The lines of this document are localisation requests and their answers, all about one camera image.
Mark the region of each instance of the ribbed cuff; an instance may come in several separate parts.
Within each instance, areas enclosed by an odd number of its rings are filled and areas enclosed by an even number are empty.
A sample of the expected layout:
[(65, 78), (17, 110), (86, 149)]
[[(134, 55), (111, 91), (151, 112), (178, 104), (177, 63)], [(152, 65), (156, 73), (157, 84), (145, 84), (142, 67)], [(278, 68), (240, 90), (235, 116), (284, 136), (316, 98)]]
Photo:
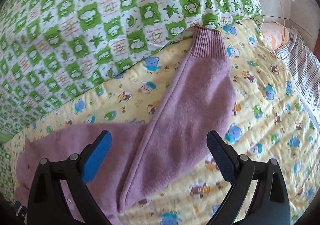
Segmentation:
[(195, 29), (190, 55), (202, 58), (228, 58), (220, 31), (208, 28)]

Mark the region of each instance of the yellow quilt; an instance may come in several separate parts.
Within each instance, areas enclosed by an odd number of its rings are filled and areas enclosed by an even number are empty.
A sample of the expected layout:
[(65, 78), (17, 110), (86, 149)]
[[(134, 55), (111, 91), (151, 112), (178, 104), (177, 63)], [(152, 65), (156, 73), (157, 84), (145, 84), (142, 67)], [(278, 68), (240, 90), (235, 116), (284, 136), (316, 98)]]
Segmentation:
[[(290, 200), (292, 223), (319, 189), (319, 135), (295, 93), (292, 76), (271, 51), (253, 20), (221, 29), (231, 58), (237, 101), (230, 127), (220, 134), (238, 154), (280, 163)], [(192, 39), (173, 44), (34, 122), (4, 145), (15, 167), (25, 139), (41, 139), (74, 123), (149, 122)], [(238, 219), (245, 216), (253, 183)], [(189, 173), (120, 215), (126, 225), (206, 224), (227, 194), (214, 159), (208, 156)]]

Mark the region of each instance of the purple knit fabric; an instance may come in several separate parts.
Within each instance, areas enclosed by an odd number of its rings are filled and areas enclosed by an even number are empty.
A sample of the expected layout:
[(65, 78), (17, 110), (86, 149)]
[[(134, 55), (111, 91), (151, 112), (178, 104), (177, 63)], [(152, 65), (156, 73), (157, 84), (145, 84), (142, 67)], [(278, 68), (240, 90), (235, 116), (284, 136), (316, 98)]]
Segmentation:
[[(209, 154), (209, 131), (225, 134), (236, 98), (229, 74), (230, 62), (220, 32), (197, 28), (193, 45), (149, 124), (77, 124), (32, 143), (27, 140), (17, 162), (21, 186), (15, 198), (27, 204), (41, 158), (65, 160), (108, 130), (111, 148), (87, 186), (110, 222), (121, 225), (119, 212), (161, 190)], [(65, 184), (63, 189), (65, 197), (72, 199)], [(67, 203), (74, 217), (81, 220), (73, 201)]]

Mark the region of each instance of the striped cloth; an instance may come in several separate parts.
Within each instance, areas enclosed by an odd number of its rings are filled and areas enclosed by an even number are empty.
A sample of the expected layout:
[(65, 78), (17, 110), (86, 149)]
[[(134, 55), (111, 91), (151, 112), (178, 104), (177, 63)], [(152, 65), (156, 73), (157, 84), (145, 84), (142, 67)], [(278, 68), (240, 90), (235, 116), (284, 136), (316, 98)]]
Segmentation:
[(296, 28), (292, 27), (289, 41), (278, 48), (276, 54), (291, 72), (298, 92), (320, 122), (320, 63)]

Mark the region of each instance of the blue rubber tip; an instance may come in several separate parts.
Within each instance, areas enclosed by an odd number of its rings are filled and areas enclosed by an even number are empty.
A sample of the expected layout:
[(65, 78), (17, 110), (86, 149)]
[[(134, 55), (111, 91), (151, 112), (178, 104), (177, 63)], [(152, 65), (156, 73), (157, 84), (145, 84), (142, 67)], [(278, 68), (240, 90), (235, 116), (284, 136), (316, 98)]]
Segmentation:
[(83, 165), (81, 180), (84, 184), (92, 181), (111, 147), (111, 133), (107, 132)]

